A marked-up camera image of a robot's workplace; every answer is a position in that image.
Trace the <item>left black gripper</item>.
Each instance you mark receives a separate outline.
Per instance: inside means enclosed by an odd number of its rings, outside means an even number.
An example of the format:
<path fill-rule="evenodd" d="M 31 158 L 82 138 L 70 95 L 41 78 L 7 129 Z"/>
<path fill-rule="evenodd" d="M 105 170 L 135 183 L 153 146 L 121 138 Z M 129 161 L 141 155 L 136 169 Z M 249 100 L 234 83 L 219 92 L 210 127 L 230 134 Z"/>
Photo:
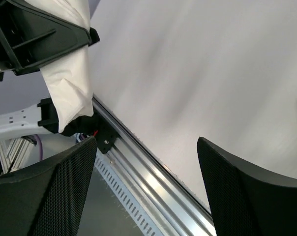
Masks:
<path fill-rule="evenodd" d="M 40 10 L 24 0 L 0 0 L 0 81 L 5 71 L 37 72 L 92 45 L 92 31 Z"/>

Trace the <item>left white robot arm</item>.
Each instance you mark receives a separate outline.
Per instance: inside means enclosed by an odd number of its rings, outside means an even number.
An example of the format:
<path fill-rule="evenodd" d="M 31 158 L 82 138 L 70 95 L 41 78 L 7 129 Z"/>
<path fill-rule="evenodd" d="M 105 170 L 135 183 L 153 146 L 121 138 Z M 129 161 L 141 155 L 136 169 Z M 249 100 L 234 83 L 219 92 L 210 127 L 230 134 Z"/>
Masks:
<path fill-rule="evenodd" d="M 0 141 L 85 132 L 93 115 L 89 47 L 100 40 L 86 0 L 0 0 L 0 81 L 41 72 L 50 97 L 0 115 Z"/>

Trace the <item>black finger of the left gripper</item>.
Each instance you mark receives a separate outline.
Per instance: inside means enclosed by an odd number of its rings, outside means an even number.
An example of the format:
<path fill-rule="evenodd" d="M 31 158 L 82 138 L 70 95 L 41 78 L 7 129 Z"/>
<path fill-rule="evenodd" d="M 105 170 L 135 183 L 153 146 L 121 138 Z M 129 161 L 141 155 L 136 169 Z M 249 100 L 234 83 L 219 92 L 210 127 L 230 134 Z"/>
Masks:
<path fill-rule="evenodd" d="M 100 37 L 96 29 L 90 28 L 89 35 L 90 35 L 89 46 L 92 46 L 93 44 L 96 44 L 100 41 Z"/>

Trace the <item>white paper napkin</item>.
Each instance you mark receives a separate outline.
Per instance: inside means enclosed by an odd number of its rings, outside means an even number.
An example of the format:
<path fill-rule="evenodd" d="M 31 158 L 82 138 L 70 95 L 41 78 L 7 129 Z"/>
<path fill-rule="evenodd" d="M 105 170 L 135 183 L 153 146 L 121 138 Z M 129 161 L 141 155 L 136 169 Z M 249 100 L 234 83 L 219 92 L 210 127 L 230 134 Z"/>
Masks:
<path fill-rule="evenodd" d="M 47 12 L 90 29 L 87 0 L 42 0 L 40 3 Z M 85 45 L 41 68 L 59 118 L 59 133 L 79 116 L 91 117 L 93 114 L 88 49 Z"/>

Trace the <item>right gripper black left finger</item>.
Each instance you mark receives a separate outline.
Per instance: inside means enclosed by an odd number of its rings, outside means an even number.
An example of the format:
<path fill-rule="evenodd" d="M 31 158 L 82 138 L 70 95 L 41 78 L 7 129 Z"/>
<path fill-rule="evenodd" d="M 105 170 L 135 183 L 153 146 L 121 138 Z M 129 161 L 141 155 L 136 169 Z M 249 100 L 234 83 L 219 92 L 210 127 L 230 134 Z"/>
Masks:
<path fill-rule="evenodd" d="M 91 136 L 0 177 L 0 236 L 75 236 L 97 152 Z"/>

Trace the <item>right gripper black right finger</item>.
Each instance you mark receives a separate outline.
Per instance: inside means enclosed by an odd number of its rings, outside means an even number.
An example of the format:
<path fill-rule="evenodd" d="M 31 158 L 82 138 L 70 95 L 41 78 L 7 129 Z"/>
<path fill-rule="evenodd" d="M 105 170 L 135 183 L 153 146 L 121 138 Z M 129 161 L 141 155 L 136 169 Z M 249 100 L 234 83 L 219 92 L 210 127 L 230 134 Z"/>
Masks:
<path fill-rule="evenodd" d="M 197 153 L 218 236 L 297 236 L 297 179 L 200 137 Z"/>

